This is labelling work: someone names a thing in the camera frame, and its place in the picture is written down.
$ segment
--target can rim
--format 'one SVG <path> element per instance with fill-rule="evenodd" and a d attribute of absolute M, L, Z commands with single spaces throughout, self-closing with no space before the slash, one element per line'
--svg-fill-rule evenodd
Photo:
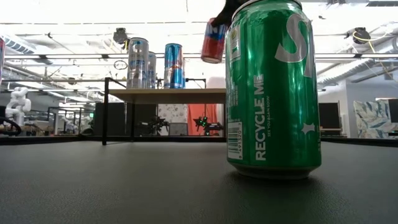
<path fill-rule="evenodd" d="M 169 44 L 166 44 L 166 46 L 167 46 L 167 45 L 172 45 L 172 44 L 175 44 L 175 45 L 178 45 L 178 46 L 181 46 L 181 47 L 182 47 L 181 44 L 177 44 L 177 43 L 169 43 Z"/>
<path fill-rule="evenodd" d="M 147 39 L 142 38 L 142 37 L 131 37 L 130 40 L 132 40 L 132 39 L 140 39 L 140 40 L 144 40 L 146 42 L 149 42 Z"/>
<path fill-rule="evenodd" d="M 241 7 L 239 7 L 239 8 L 234 12 L 234 14 L 232 15 L 232 20 L 235 18 L 235 16 L 237 15 L 237 13 L 238 13 L 240 10 L 242 10 L 244 7 L 246 7 L 246 6 L 250 5 L 250 4 L 253 4 L 253 3 L 255 3 L 255 2 L 258 2 L 258 1 L 262 1 L 262 0 L 250 0 L 250 1 L 246 2 L 246 3 L 244 3 L 243 5 L 241 5 Z M 296 2 L 296 3 L 300 6 L 301 10 L 303 10 L 303 6 L 301 5 L 301 2 L 299 2 L 298 0 L 291 0 L 291 1 Z"/>

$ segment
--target dark table surface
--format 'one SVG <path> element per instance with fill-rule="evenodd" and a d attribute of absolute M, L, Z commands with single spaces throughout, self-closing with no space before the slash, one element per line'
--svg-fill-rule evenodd
<path fill-rule="evenodd" d="M 397 223 L 398 149 L 322 143 L 290 182 L 243 177 L 225 143 L 0 147 L 0 223 Z"/>

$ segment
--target green soda can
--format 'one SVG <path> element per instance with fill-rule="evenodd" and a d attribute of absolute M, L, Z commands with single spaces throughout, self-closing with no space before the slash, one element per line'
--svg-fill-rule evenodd
<path fill-rule="evenodd" d="M 268 179 L 302 179 L 321 165 L 310 20 L 291 0 L 252 0 L 226 36 L 228 162 Z"/>

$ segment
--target can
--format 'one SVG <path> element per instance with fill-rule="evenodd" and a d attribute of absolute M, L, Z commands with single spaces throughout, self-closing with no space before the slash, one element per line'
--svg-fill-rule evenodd
<path fill-rule="evenodd" d="M 1 85 L 1 80 L 2 80 L 2 68 L 4 66 L 4 56 L 5 56 L 5 54 L 6 54 L 6 43 L 0 37 L 0 85 Z"/>
<path fill-rule="evenodd" d="M 148 54 L 148 88 L 156 88 L 156 54 L 149 52 Z"/>
<path fill-rule="evenodd" d="M 223 60 L 225 32 L 228 27 L 220 25 L 213 27 L 211 22 L 215 18 L 211 18 L 207 22 L 205 39 L 201 48 L 201 59 L 208 63 L 220 63 Z"/>
<path fill-rule="evenodd" d="M 313 34 L 301 4 L 243 4 L 226 46 L 228 162 L 251 177 L 306 178 L 321 152 Z"/>
<path fill-rule="evenodd" d="M 148 40 L 140 37 L 130 39 L 127 88 L 147 88 L 148 54 Z"/>
<path fill-rule="evenodd" d="M 164 54 L 164 88 L 183 88 L 183 57 L 180 44 L 167 44 Z"/>

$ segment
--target ceiling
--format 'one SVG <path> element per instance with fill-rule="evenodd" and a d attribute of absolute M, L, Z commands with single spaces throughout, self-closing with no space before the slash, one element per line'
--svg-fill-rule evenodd
<path fill-rule="evenodd" d="M 355 27 L 365 27 L 377 45 L 398 34 L 398 7 L 366 7 L 367 1 L 327 4 L 327 1 L 302 1 L 303 10 L 312 20 L 316 53 L 351 53 L 369 50 L 369 45 L 354 44 L 345 34 Z M 126 28 L 129 37 L 149 41 L 150 51 L 163 53 L 165 44 L 183 45 L 185 54 L 199 54 L 206 22 L 223 8 L 224 0 L 13 0 L 2 2 L 0 30 L 35 48 L 35 54 L 114 54 L 123 53 L 113 41 L 118 27 Z M 7 54 L 18 54 L 8 50 Z M 9 60 L 35 73 L 52 74 L 51 78 L 104 79 L 122 78 L 126 70 L 116 70 L 115 60 L 52 60 L 48 66 L 33 60 Z M 321 71 L 332 63 L 317 63 Z M 162 78 L 163 59 L 157 61 Z M 186 63 L 188 78 L 225 76 L 224 65 L 210 65 L 200 59 Z M 79 83 L 66 88 L 103 88 L 103 83 Z"/>

